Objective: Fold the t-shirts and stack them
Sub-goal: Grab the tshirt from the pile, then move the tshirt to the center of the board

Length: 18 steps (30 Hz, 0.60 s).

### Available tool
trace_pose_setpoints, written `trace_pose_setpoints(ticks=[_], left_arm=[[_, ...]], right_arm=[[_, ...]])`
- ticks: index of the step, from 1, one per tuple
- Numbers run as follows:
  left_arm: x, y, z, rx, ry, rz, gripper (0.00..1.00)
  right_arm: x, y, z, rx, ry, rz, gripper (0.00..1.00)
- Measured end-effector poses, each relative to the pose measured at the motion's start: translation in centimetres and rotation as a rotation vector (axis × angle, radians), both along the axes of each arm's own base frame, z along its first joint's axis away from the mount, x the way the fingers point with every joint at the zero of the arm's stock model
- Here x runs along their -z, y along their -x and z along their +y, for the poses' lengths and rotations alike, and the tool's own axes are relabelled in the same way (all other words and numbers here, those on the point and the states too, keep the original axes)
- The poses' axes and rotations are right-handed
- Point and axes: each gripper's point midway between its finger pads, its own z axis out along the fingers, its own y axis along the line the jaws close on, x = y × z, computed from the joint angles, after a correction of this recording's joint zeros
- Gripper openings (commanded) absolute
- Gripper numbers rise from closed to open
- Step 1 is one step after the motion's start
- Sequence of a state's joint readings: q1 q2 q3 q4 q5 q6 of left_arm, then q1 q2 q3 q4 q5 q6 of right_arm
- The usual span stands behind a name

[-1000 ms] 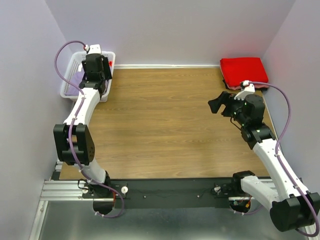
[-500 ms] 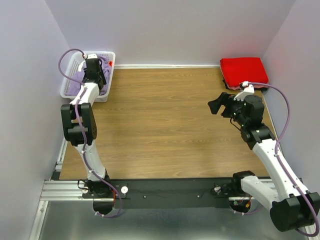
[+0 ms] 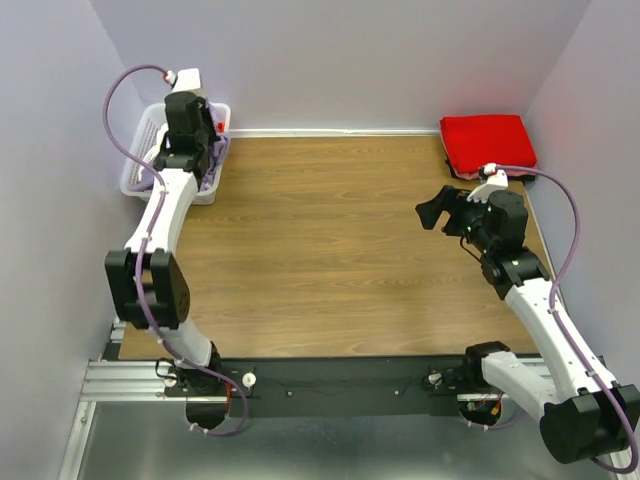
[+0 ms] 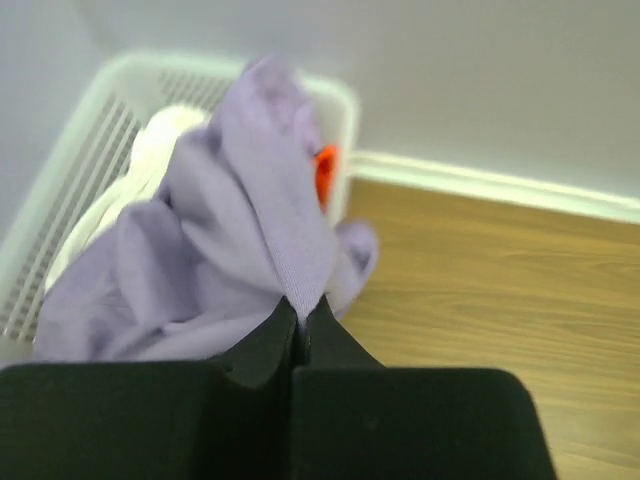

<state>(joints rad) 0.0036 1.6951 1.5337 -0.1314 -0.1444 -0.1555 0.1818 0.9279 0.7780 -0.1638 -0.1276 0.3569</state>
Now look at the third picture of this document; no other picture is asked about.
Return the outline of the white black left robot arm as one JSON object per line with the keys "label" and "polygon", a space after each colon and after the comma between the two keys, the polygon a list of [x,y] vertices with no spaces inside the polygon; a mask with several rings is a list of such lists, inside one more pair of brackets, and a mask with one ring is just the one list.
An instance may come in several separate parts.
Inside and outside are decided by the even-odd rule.
{"label": "white black left robot arm", "polygon": [[148,331],[201,395],[228,385],[213,342],[189,317],[191,296],[174,250],[209,164],[218,135],[207,101],[191,91],[164,100],[168,130],[147,165],[154,178],[140,224],[121,250],[105,257],[105,270],[117,317]]}

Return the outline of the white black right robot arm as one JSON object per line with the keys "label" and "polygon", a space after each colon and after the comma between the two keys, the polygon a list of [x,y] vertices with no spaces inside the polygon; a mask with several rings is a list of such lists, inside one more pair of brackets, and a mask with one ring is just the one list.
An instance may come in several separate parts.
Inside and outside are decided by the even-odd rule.
{"label": "white black right robot arm", "polygon": [[470,191],[446,185],[415,210],[426,230],[448,213],[443,233],[479,251],[484,278],[525,326],[550,374],[541,377],[503,343],[488,342],[466,349],[462,384],[474,392],[493,386],[506,393],[537,421],[547,450],[562,464],[635,452],[639,391],[621,385],[591,351],[543,263],[525,246],[523,197],[498,190],[475,202]]}

